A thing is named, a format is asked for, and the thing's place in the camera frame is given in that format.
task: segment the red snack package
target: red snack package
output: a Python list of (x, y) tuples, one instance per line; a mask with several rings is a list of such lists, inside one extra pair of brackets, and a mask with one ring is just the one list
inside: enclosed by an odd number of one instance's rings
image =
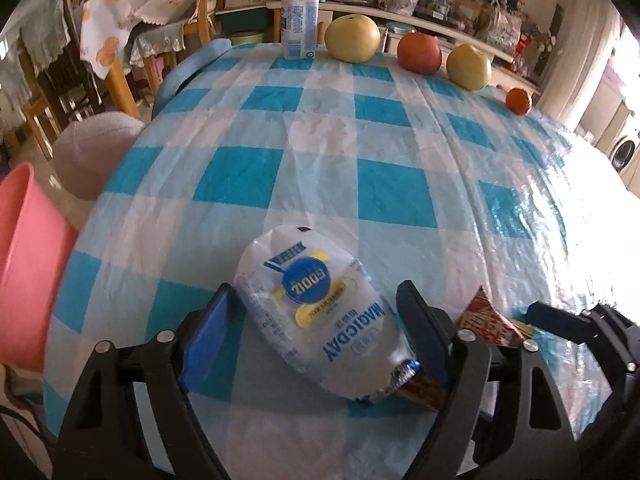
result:
[(517, 346), (527, 339), (511, 321), (494, 310), (482, 287), (467, 305), (456, 326), (459, 329), (468, 328), (484, 341), (502, 346)]

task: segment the round pouf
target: round pouf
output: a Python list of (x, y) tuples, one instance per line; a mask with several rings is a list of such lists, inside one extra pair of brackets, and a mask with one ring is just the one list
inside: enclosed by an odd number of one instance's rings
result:
[(82, 200), (96, 200), (144, 127), (121, 112), (69, 124), (53, 145), (53, 167), (62, 187)]

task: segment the curtain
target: curtain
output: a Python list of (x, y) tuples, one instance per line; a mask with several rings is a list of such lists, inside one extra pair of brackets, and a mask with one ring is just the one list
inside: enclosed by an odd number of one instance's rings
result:
[(562, 6), (556, 55), (538, 108), (574, 131), (620, 36), (620, 15), (610, 0), (562, 0)]

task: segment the blue chair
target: blue chair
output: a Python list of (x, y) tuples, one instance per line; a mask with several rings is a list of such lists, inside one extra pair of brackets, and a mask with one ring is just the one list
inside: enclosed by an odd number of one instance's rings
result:
[(230, 49), (231, 41), (227, 38), (219, 38), (207, 43), (199, 51), (191, 54), (183, 62), (178, 63), (169, 72), (169, 75), (158, 89), (154, 108), (151, 110), (151, 118), (155, 118), (171, 99), (176, 97), (185, 86), (202, 72), (204, 67), (209, 66)]

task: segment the pink trash bin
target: pink trash bin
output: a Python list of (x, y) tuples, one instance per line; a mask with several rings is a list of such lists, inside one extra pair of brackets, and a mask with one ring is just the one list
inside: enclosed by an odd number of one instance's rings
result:
[(22, 163), (0, 184), (0, 363), (42, 371), (47, 331), (78, 232)]

